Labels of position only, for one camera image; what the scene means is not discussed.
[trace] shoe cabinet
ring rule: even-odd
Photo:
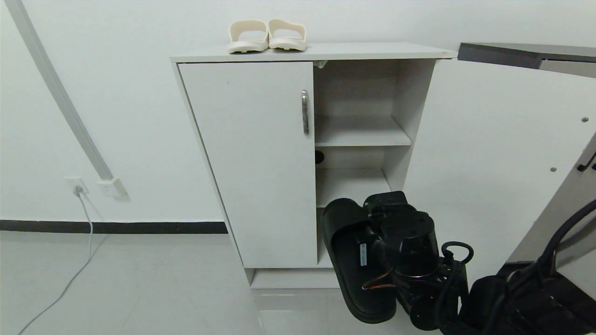
[[[473,282],[593,154],[593,78],[399,42],[171,60],[253,288],[337,287],[320,210],[390,190],[474,247]]]

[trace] open cabinet door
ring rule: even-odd
[[[496,274],[565,177],[578,173],[595,131],[596,79],[439,60],[403,190],[434,219],[439,245],[474,248],[472,283]]]

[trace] cabinet handle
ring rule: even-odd
[[[302,90],[302,129],[308,135],[308,92],[305,89]]]
[[[595,158],[596,158],[596,152],[594,152],[594,154],[592,155],[592,158],[590,158],[590,160],[588,161],[588,164],[586,164],[586,165],[583,165],[583,164],[578,165],[578,171],[580,171],[580,172],[586,171],[588,169],[588,167],[590,165],[592,165],[592,162],[594,161]],[[596,170],[596,164],[594,164],[592,166],[592,169]]]

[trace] power outlet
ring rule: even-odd
[[[75,187],[80,186],[83,189],[83,193],[89,193],[87,186],[83,183],[83,180],[77,177],[64,177],[66,184],[69,186],[69,190],[72,192]]]
[[[106,197],[123,197],[126,195],[126,190],[118,178],[109,181],[98,181],[97,185],[100,187],[101,193]]]

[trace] tile floor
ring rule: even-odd
[[[16,335],[85,263],[88,236],[0,233],[2,335]],[[95,235],[91,263],[23,335],[439,334],[400,309],[354,319],[339,290],[250,290],[227,235]]]

